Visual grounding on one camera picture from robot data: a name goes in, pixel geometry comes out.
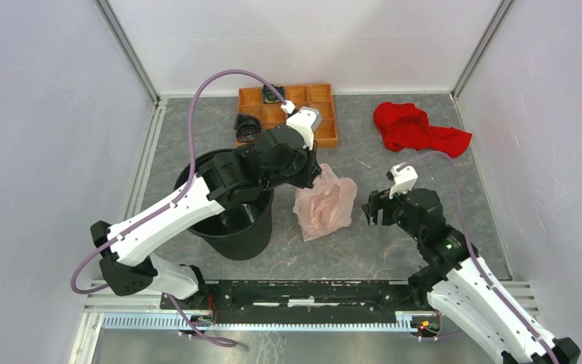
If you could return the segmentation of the pink plastic trash bag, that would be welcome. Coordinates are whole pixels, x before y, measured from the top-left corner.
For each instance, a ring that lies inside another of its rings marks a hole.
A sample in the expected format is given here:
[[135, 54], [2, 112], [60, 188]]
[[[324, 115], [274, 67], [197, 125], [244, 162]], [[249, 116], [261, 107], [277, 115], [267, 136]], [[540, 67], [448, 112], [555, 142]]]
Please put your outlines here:
[[349, 177], [338, 177], [326, 163], [311, 189], [297, 189], [293, 212], [305, 242], [332, 234], [352, 223], [358, 186]]

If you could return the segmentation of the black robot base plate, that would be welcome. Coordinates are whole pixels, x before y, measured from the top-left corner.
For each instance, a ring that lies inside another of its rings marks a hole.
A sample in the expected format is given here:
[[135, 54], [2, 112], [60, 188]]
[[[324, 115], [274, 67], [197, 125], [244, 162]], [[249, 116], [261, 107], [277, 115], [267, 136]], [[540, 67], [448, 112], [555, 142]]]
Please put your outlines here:
[[161, 309], [199, 310], [215, 324], [389, 324], [397, 312], [432, 312], [427, 295], [444, 280], [424, 267], [405, 281], [237, 280], [202, 281], [192, 295]]

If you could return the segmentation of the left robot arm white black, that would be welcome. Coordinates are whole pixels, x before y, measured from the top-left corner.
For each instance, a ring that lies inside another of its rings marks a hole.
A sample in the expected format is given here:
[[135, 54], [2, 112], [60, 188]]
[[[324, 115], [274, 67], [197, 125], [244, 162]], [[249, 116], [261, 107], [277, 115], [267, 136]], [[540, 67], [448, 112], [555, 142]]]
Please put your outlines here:
[[282, 184], [312, 187], [319, 175], [317, 143], [310, 127], [279, 125], [256, 143], [210, 154], [190, 168], [192, 180], [138, 215], [117, 224], [91, 227], [99, 236], [99, 266], [119, 297], [145, 289], [167, 293], [190, 309], [202, 307], [208, 289], [192, 267], [155, 254], [163, 243], [207, 218], [256, 200]]

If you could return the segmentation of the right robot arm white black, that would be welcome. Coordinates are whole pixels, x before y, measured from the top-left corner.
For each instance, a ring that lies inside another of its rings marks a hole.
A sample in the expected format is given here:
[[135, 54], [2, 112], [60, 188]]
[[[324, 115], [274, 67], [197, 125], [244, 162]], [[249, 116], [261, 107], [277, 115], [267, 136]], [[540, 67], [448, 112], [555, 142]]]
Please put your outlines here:
[[417, 188], [391, 196], [373, 191], [362, 206], [370, 225], [396, 225], [417, 244], [427, 266], [407, 289], [416, 309], [451, 319], [496, 363], [576, 363], [579, 346], [545, 329], [495, 278], [465, 235], [446, 222], [437, 193]]

